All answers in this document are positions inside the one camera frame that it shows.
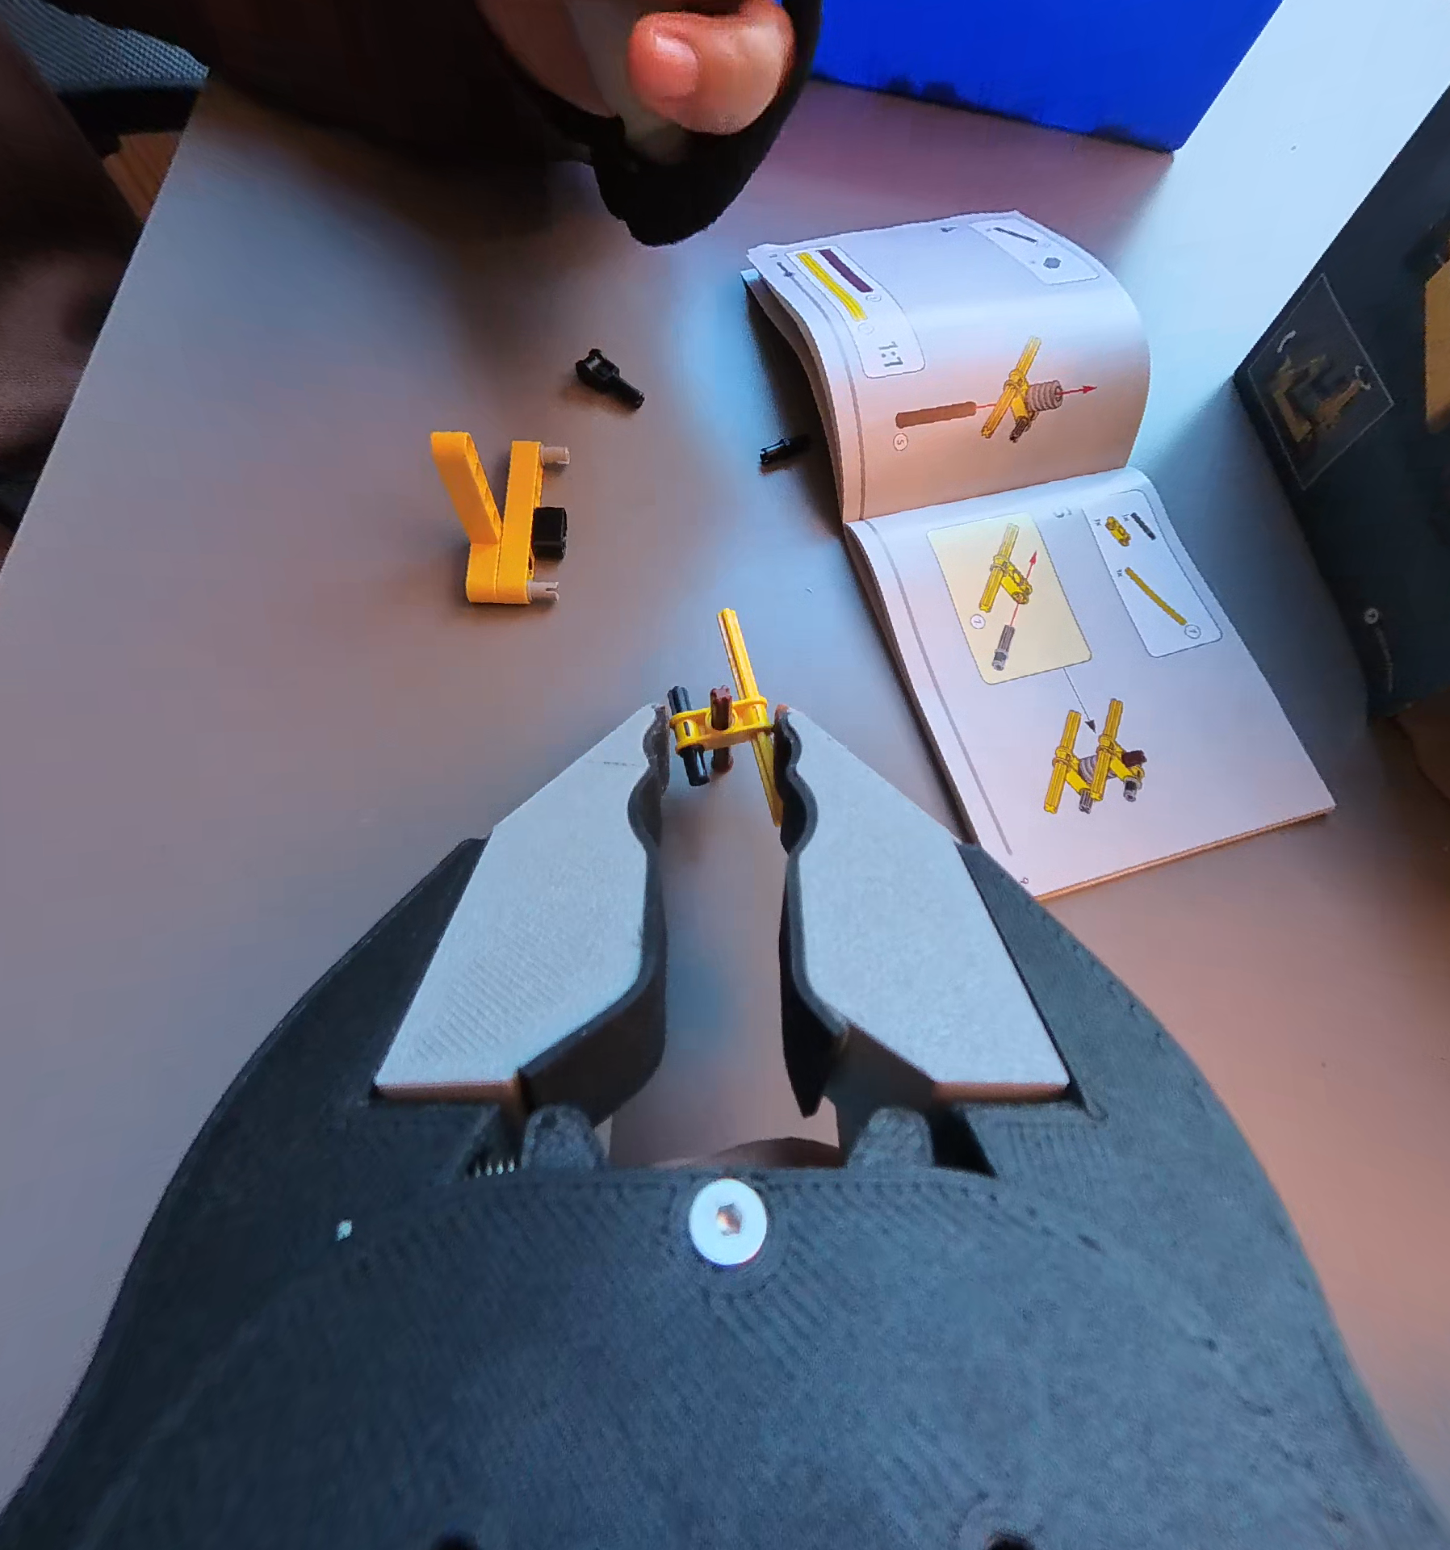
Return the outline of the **dark lego set box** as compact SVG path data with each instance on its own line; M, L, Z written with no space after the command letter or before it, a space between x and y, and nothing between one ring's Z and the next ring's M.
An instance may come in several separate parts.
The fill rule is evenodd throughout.
M1371 715L1450 688L1450 87L1234 383Z

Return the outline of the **blue board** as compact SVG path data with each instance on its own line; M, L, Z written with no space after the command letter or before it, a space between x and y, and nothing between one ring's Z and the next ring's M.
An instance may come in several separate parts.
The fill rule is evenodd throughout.
M826 2L812 70L1172 153L1278 2Z

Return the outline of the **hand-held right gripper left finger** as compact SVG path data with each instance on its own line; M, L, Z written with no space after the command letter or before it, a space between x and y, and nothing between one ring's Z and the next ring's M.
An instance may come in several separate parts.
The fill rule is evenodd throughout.
M666 1047L664 707L644 703L486 837L376 1076L387 1100L609 1121Z

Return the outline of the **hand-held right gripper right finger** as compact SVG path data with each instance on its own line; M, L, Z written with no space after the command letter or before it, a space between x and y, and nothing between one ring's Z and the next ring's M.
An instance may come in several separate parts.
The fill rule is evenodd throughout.
M886 1107L1060 1100L1070 1075L969 868L983 854L801 711L774 727L785 1065L845 1150Z

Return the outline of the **person's left hand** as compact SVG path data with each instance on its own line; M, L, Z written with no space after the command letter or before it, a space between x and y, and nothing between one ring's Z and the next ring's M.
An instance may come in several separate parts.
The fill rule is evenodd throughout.
M714 135L749 128L774 104L797 50L793 21L774 2L714 12L478 2L478 12L555 99L602 118L637 106Z

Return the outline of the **dark brown cloth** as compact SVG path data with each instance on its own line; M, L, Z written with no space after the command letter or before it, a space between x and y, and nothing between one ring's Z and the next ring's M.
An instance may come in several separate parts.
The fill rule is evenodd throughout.
M55 89L0 6L0 566L142 230L103 160L184 128L196 93L157 71Z

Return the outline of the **yellow lego beam assembly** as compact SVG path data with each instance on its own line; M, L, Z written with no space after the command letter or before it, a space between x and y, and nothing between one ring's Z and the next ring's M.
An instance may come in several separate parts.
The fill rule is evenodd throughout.
M538 560L567 553L567 512L542 499L544 472L571 462L565 446L511 444L509 483L495 501L474 439L432 433L432 456L470 543L464 595L474 605L555 603L559 582L538 576Z

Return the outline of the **lego instruction booklet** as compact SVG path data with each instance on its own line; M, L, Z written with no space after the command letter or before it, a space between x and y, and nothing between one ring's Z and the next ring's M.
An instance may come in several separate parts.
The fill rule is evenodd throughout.
M1334 812L1131 456L1135 301L1019 211L764 243L849 551L967 827L1037 897Z

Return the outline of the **yellow lego axle assembly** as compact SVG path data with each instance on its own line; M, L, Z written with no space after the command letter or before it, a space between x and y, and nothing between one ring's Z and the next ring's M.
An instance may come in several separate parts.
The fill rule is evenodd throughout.
M756 684L751 653L733 609L718 613L720 638L731 667L731 684L710 692L696 707L683 686L667 692L667 725L687 781L710 785L733 767L739 746L753 752L774 825L783 823L783 798L774 775L774 717Z

